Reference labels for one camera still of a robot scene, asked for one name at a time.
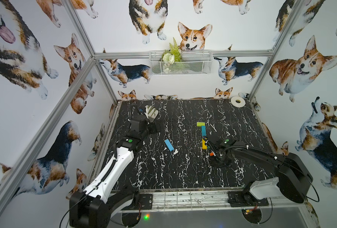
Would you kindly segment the yellow block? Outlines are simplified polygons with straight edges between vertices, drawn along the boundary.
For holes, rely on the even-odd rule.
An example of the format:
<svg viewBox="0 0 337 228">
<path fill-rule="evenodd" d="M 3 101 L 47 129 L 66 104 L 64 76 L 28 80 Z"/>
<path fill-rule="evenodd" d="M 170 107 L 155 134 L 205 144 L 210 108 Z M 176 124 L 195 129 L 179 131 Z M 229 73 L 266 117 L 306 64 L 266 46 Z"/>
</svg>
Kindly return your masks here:
<svg viewBox="0 0 337 228">
<path fill-rule="evenodd" d="M 202 136 L 202 149 L 203 150 L 207 150 L 206 142 L 207 142 L 207 137 L 206 136 Z"/>
</svg>

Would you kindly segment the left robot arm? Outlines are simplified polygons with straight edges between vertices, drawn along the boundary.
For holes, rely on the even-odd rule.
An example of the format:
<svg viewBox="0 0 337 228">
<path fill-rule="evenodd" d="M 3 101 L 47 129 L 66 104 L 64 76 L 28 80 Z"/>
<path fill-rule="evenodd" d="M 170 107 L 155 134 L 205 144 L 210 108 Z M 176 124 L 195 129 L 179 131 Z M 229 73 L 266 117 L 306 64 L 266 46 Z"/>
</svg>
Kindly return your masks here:
<svg viewBox="0 0 337 228">
<path fill-rule="evenodd" d="M 111 191 L 126 167 L 133 161 L 144 140 L 160 131 L 156 117 L 138 115 L 130 121 L 128 132 L 113 145 L 113 156 L 83 192 L 75 192 L 69 200 L 68 225 L 72 228 L 106 228 L 111 217 L 125 207 L 135 207 L 139 191 L 126 186 L 118 193 Z"/>
</svg>

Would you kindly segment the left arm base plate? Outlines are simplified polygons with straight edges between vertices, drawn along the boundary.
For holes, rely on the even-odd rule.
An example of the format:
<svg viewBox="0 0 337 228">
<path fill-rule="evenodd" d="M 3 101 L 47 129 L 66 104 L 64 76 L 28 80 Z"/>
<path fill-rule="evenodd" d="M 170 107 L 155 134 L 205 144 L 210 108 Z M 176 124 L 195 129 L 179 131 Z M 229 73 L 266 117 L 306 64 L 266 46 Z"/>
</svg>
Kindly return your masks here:
<svg viewBox="0 0 337 228">
<path fill-rule="evenodd" d="M 153 194 L 140 194 L 131 205 L 123 208 L 123 211 L 151 210 L 153 204 Z"/>
</svg>

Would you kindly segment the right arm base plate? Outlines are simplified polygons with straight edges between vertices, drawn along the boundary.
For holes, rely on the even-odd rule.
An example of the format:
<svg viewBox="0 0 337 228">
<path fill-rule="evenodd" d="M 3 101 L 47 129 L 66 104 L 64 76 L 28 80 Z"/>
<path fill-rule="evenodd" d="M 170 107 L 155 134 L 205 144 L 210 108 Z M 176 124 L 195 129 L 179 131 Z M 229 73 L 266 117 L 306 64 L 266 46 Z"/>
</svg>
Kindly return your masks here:
<svg viewBox="0 0 337 228">
<path fill-rule="evenodd" d="M 231 207 L 255 207 L 255 206 L 269 206 L 268 199 L 256 199 L 250 193 L 243 191 L 229 191 L 228 203 Z"/>
</svg>

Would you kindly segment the light blue block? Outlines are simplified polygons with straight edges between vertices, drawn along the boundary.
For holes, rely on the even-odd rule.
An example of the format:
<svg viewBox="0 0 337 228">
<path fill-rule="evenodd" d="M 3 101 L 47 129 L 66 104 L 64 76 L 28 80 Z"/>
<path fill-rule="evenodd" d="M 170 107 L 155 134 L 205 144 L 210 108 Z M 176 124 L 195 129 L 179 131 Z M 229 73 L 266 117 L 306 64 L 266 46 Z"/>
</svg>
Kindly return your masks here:
<svg viewBox="0 0 337 228">
<path fill-rule="evenodd" d="M 166 139 L 164 142 L 165 142 L 165 145 L 166 145 L 166 147 L 168 148 L 168 150 L 169 150 L 170 152 L 173 152 L 173 151 L 174 151 L 174 147 L 173 147 L 173 145 L 171 144 L 170 140 L 169 140 L 169 139 Z"/>
</svg>

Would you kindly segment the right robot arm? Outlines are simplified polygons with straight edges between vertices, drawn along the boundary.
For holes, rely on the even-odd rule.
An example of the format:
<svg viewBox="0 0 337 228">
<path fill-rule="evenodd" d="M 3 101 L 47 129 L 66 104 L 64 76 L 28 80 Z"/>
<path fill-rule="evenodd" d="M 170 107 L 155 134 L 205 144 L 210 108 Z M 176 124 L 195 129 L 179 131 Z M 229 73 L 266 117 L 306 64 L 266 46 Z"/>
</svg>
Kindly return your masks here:
<svg viewBox="0 0 337 228">
<path fill-rule="evenodd" d="M 255 148 L 236 138 L 211 141 L 204 136 L 209 151 L 209 163 L 215 168 L 230 165 L 235 159 L 254 163 L 272 171 L 274 177 L 249 182 L 243 190 L 229 193 L 233 207 L 267 206 L 267 199 L 285 197 L 294 203 L 304 203 L 312 186 L 313 177 L 295 154 L 273 154 Z"/>
</svg>

